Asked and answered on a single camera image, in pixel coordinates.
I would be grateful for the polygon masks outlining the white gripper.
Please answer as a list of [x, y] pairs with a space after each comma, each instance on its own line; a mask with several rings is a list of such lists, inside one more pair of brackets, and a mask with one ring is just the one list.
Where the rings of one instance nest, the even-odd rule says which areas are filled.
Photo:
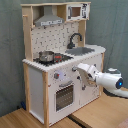
[[88, 65], [88, 64], [83, 64], [80, 63], [77, 66], [78, 70], [83, 70], [85, 72], [85, 75], [82, 75], [82, 82], [84, 83], [85, 86], [89, 87], [95, 87], [95, 80], [96, 80], [96, 74], [98, 73], [98, 69], [94, 65]]

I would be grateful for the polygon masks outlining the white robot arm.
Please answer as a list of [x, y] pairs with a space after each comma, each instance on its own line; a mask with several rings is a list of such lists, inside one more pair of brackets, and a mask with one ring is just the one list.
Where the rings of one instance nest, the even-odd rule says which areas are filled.
[[109, 73], [102, 73], [94, 65], [80, 63], [77, 66], [77, 71], [85, 85], [99, 85], [111, 94], [128, 98], [128, 91], [121, 90], [123, 78], [121, 74], [113, 74], [113, 68], [110, 69]]

